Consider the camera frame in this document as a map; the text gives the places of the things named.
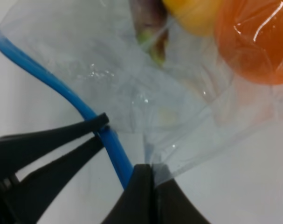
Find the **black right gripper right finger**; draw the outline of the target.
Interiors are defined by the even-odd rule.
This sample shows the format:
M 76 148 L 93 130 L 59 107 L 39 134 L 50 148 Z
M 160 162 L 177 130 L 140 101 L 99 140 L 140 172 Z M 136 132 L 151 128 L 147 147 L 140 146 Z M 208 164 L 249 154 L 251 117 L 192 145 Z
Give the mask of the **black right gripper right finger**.
M 166 164 L 154 164 L 156 224 L 208 224 L 209 221 L 183 193 Z

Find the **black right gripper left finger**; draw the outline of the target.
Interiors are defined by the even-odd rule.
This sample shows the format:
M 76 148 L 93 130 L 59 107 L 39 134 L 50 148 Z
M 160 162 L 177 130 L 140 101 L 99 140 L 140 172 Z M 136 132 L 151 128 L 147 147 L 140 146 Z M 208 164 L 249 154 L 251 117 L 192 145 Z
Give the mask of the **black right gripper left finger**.
M 128 186 L 103 224 L 152 224 L 155 219 L 153 175 L 150 165 L 134 167 Z

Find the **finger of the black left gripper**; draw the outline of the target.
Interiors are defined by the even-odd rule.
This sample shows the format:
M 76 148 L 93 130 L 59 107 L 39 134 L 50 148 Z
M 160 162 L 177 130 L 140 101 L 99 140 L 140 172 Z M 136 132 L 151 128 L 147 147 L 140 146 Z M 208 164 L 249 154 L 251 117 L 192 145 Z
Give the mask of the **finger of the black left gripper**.
M 76 173 L 102 148 L 93 137 L 0 191 L 0 224 L 35 224 Z
M 109 123 L 105 113 L 57 129 L 0 137 L 0 181 L 60 146 L 97 132 Z

